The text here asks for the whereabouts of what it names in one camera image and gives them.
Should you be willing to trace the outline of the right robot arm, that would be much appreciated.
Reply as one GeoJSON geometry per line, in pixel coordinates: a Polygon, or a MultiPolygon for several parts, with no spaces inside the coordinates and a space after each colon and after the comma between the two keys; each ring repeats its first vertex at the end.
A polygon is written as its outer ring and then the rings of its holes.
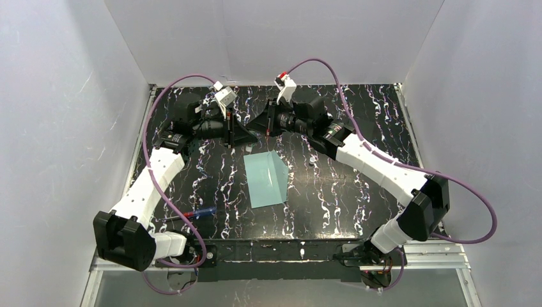
{"type": "Polygon", "coordinates": [[[426,241],[449,211],[446,179],[400,167],[396,159],[359,139],[350,123],[328,114],[323,97],[298,100],[292,106],[283,98],[269,101],[247,128],[266,136],[304,135],[317,152],[351,166],[398,200],[403,211],[377,228],[358,249],[359,255],[382,256],[411,240],[426,241]]]}

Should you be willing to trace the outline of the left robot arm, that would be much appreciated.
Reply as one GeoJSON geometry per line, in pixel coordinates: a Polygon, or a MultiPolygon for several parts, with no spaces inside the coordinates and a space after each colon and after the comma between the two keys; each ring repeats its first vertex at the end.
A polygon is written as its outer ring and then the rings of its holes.
{"type": "Polygon", "coordinates": [[[256,142],[235,116],[235,99],[231,88],[214,93],[211,114],[206,114],[204,99],[199,95],[178,96],[176,111],[160,126],[153,143],[151,165],[110,211],[98,212],[93,220],[100,258],[142,272],[155,260],[183,255],[186,236],[175,232],[150,234],[147,228],[161,193],[184,168],[199,141],[221,139],[230,147],[256,142]]]}

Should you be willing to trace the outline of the teal envelope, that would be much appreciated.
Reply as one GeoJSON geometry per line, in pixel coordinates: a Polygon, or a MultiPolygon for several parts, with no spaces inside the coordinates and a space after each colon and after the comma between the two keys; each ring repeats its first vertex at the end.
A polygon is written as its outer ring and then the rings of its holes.
{"type": "Polygon", "coordinates": [[[245,155],[244,164],[252,209],[287,201],[289,169],[275,150],[245,155]]]}

